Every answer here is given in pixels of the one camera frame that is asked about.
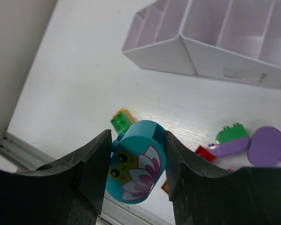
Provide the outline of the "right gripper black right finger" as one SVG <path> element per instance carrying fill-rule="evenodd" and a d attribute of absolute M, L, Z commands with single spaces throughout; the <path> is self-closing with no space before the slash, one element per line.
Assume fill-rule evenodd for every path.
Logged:
<path fill-rule="evenodd" d="M 177 225 L 281 225 L 281 167 L 222 169 L 164 134 Z"/>

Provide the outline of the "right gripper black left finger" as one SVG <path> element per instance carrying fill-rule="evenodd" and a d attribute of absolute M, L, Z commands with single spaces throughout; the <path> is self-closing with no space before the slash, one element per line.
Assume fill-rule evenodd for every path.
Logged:
<path fill-rule="evenodd" d="M 101 214 L 111 131 L 36 170 L 0 170 L 0 225 L 94 225 Z"/>

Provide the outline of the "teal frog flower lego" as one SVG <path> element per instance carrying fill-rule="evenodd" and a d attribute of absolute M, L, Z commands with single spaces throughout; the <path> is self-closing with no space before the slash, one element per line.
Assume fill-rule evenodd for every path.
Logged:
<path fill-rule="evenodd" d="M 166 168 L 164 128 L 150 120 L 132 124 L 111 144 L 106 191 L 126 204 L 145 201 Z"/>

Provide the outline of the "yellow butterfly lego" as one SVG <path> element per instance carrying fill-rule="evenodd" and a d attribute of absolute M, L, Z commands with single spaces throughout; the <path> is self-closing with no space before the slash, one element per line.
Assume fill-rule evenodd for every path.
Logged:
<path fill-rule="evenodd" d="M 167 182 L 167 180 L 162 184 L 161 189 L 162 189 L 166 194 L 169 194 L 169 189 L 168 189 L 168 182 Z"/>

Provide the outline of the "small red lego brick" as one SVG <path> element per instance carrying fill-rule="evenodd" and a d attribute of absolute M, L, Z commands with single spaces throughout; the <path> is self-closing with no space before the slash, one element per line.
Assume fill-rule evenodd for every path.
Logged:
<path fill-rule="evenodd" d="M 206 148 L 201 145 L 195 150 L 195 153 L 210 163 L 214 162 L 216 159 L 216 156 L 212 155 Z"/>

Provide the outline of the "purple and green lego piece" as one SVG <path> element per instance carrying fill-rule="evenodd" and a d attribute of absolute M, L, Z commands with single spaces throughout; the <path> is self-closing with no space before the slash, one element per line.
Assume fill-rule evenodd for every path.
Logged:
<path fill-rule="evenodd" d="M 216 136 L 215 143 L 208 145 L 208 151 L 216 156 L 223 157 L 239 153 L 249 145 L 249 136 L 240 123 L 225 126 Z"/>

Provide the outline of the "purple oval lego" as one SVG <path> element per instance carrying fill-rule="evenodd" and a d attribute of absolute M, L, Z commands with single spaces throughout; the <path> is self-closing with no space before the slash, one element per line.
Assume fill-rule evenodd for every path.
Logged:
<path fill-rule="evenodd" d="M 247 154 L 257 167 L 275 167 L 281 162 L 281 131 L 275 127 L 261 127 L 252 136 Z"/>

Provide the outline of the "green curved lego brick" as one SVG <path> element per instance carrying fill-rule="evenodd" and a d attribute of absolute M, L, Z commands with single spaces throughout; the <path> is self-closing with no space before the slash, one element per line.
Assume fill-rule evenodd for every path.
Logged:
<path fill-rule="evenodd" d="M 111 124 L 118 134 L 121 132 L 125 133 L 131 125 L 130 120 L 123 112 L 117 113 L 111 119 Z"/>

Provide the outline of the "light tan lego under green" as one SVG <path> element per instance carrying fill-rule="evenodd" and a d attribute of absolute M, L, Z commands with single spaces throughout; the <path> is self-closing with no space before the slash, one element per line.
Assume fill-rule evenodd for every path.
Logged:
<path fill-rule="evenodd" d="M 128 117 L 128 119 L 130 120 L 130 123 L 131 123 L 131 125 L 134 123 L 134 119 L 132 118 L 132 116 L 130 115 L 130 113 L 126 110 L 126 109 L 120 109 L 117 113 L 119 113 L 119 112 L 123 112 L 127 117 Z"/>

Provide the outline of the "white divided organizer bin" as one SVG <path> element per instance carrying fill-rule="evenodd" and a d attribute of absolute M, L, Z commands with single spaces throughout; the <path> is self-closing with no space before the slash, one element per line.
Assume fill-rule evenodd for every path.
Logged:
<path fill-rule="evenodd" d="M 142 69 L 281 89 L 281 0 L 157 0 L 122 53 Z"/>

